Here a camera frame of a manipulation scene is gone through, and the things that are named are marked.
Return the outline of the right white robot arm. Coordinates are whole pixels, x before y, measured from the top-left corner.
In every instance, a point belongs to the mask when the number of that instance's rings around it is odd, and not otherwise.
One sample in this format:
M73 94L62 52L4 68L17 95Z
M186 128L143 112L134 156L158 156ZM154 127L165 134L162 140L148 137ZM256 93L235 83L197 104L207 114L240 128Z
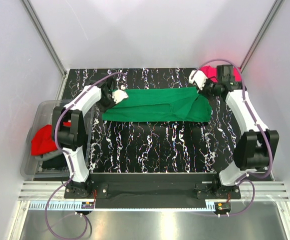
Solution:
M216 81L207 77L201 68L190 77L190 82L197 85L198 93L210 99L221 97L225 101L241 132L233 151L233 161L217 173L212 182L210 191L217 198L233 192L249 176L267 178L280 138L276 130L269 129L260 119L244 82L235 79L234 73L238 71L235 66L227 64L217 66Z

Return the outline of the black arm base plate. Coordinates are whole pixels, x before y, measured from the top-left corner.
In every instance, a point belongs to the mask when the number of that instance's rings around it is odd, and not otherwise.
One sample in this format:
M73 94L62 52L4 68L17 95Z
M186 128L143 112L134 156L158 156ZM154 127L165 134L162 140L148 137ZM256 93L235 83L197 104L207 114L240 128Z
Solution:
M92 173L92 192L77 194L65 189L66 199L109 199L113 196L190 195L199 200L241 198L235 185L222 186L216 173Z

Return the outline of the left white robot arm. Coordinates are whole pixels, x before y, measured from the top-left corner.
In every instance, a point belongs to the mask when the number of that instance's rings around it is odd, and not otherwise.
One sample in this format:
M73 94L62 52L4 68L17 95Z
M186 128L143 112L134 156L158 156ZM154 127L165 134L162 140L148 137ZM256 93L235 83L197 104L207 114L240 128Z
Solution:
M89 170L85 163L86 140L85 115L94 105L102 111L115 106L112 97L114 77L106 76L83 88L81 93L64 106L56 106L52 112L52 139L64 155L69 180L66 189L82 198L92 194L93 186L88 182Z

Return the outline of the green t shirt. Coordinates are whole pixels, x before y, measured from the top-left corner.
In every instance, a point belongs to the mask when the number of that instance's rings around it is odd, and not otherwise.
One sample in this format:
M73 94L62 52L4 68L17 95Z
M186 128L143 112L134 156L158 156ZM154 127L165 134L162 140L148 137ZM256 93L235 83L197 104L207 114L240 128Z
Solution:
M195 87L127 89L118 105L102 114L113 122L197 122L207 123L212 108Z

